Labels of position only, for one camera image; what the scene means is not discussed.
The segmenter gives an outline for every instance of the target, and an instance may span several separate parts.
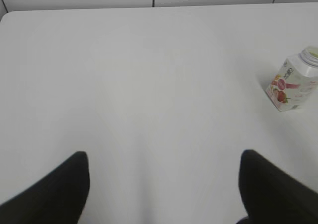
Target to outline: table surface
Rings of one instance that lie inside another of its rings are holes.
[[[0,23],[0,203],[77,150],[81,224],[234,224],[241,152],[318,191],[318,96],[263,88],[318,41],[318,3],[19,11]]]

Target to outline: red fruit graphic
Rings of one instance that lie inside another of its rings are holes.
[[[277,88],[274,89],[274,95],[276,96],[277,100],[281,103],[288,103],[288,98],[283,91],[278,90]]]
[[[287,96],[283,91],[278,92],[277,100],[282,103],[287,103]]]

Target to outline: white table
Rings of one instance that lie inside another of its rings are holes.
[[[81,224],[235,224],[240,154],[318,191],[318,96],[263,91],[318,41],[318,3],[12,12],[0,23],[0,203],[76,150]]]

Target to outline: strawberry image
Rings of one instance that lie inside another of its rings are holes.
[[[277,88],[274,89],[274,95],[277,100],[281,103],[288,103],[288,98],[283,91],[278,90]]]

